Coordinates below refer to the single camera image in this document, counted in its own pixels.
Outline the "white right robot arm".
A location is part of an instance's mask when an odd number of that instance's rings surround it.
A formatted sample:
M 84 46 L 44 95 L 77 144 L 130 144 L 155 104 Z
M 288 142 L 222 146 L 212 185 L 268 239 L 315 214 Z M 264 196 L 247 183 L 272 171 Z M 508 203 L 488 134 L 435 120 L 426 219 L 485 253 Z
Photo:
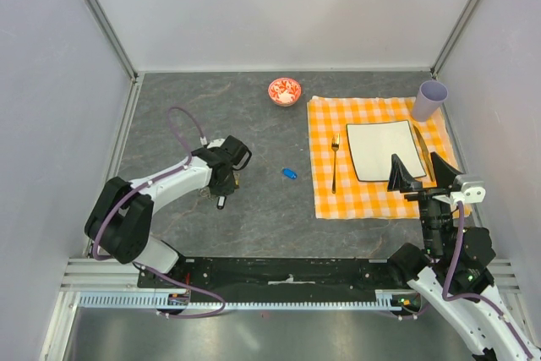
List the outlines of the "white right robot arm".
M 540 349 L 521 330 L 500 296 L 489 264 L 489 230 L 466 227 L 467 205 L 482 202 L 484 181 L 430 155 L 436 184 L 426 187 L 391 157 L 387 189 L 418 205 L 424 246 L 403 244 L 387 266 L 389 282 L 410 287 L 459 334 L 476 360 L 538 360 Z

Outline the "blue key tag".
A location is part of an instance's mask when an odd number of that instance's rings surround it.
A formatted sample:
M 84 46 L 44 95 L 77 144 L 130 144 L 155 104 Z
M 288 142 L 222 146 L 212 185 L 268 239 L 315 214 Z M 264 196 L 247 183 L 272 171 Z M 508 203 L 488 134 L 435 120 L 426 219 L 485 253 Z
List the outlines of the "blue key tag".
M 285 177 L 290 178 L 290 179 L 296 179 L 298 177 L 298 175 L 292 169 L 289 169 L 289 168 L 283 168 L 282 174 Z

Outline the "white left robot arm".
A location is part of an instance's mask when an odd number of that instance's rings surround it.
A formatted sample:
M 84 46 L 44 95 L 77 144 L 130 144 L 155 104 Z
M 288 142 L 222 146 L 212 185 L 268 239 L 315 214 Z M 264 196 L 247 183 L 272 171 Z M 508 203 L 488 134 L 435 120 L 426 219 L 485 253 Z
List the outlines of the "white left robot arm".
M 166 287 L 178 287 L 185 278 L 181 255 L 168 244 L 153 238 L 153 215 L 186 194 L 205 189 L 225 207 L 227 196 L 238 188 L 235 173 L 243 170 L 252 152 L 229 135 L 189 152 L 178 164 L 144 178 L 126 181 L 109 179 L 85 224 L 85 234 L 94 245 L 97 260 L 115 259 L 156 271 Z

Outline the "large keyring with keys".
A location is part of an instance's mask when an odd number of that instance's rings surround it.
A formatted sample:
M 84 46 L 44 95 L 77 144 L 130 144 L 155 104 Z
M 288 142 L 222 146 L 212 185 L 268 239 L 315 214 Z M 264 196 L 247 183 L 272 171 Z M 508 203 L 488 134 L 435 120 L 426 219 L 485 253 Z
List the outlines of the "large keyring with keys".
M 224 177 L 212 175 L 210 183 L 199 190 L 199 195 L 208 200 L 216 200 L 216 208 L 223 210 L 227 197 L 239 189 L 239 175 L 228 172 Z

